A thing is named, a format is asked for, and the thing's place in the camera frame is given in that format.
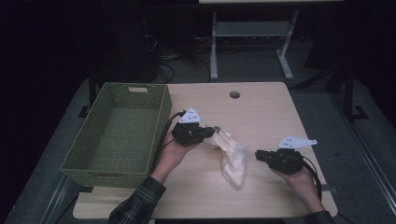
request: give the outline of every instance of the table hole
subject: table hole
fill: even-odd
[[[239,91],[230,91],[230,97],[233,99],[238,99],[241,96],[241,93]]]

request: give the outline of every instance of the hand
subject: hand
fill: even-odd
[[[161,183],[166,177],[183,161],[184,156],[198,145],[183,147],[179,144],[171,133],[168,133],[163,140],[164,148],[158,158],[157,166],[151,177]]]
[[[318,197],[313,177],[305,167],[294,175],[286,175],[276,170],[272,171],[286,180],[294,194],[303,202],[308,213],[325,210]]]

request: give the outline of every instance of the metal stand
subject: metal stand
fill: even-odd
[[[293,11],[290,21],[217,21],[216,11],[212,21],[212,50],[210,52],[210,78],[218,80],[218,60],[216,57],[217,36],[284,36],[285,42],[276,56],[282,66],[286,79],[293,79],[288,61],[285,58],[298,10]]]

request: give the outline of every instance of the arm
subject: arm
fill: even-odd
[[[174,140],[172,134],[166,135],[154,171],[129,199],[111,212],[108,223],[149,223],[155,206],[166,190],[163,185],[166,177],[183,161],[186,153],[196,147],[183,147]]]
[[[334,223],[330,213],[323,207],[323,204],[317,195],[312,175],[305,167],[303,167],[299,173],[294,175],[285,175],[275,170],[273,170],[273,172],[286,180],[286,183],[293,193],[304,204],[305,209],[308,212],[308,215],[304,217],[305,223]]]

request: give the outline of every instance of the person's left hand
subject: person's left hand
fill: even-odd
[[[198,145],[183,147],[179,144],[171,133],[168,133],[163,140],[163,149],[158,158],[157,166],[151,174],[151,177],[161,183],[165,182],[166,177],[175,169],[184,159],[184,156]]]

